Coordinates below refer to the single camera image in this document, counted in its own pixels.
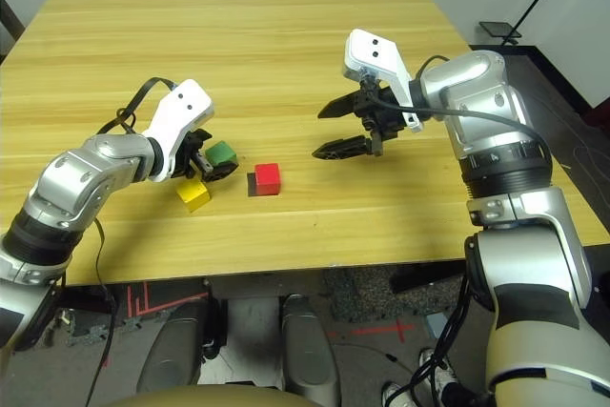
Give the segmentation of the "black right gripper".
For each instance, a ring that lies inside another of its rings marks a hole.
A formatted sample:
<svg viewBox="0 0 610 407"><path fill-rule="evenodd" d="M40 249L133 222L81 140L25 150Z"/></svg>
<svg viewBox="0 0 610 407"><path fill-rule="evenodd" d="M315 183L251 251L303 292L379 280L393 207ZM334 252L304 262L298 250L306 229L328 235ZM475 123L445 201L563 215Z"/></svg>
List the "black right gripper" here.
<svg viewBox="0 0 610 407"><path fill-rule="evenodd" d="M339 118L348 114L361 119L362 126L370 135L357 135L346 139L324 143L312 152L322 160L342 160L360 155L382 155L383 142L397 138L405 128L401 111L390 87L381 88L373 77L364 77L359 90L328 102L318 113L318 119Z"/></svg>

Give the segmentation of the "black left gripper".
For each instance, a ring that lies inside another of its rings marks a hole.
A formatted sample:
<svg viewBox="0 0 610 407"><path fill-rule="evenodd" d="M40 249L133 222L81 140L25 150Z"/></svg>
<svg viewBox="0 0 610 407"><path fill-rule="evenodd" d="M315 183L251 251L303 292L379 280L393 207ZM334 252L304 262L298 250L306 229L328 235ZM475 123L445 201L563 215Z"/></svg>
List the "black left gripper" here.
<svg viewBox="0 0 610 407"><path fill-rule="evenodd" d="M188 131L181 141L175 154L175 165L173 177L193 178L196 169L194 157L199 153L203 144L211 139L213 135L203 129ZM203 173L204 182L214 182L226 178L237 169L238 165L234 162L222 162L213 166L210 170Z"/></svg>

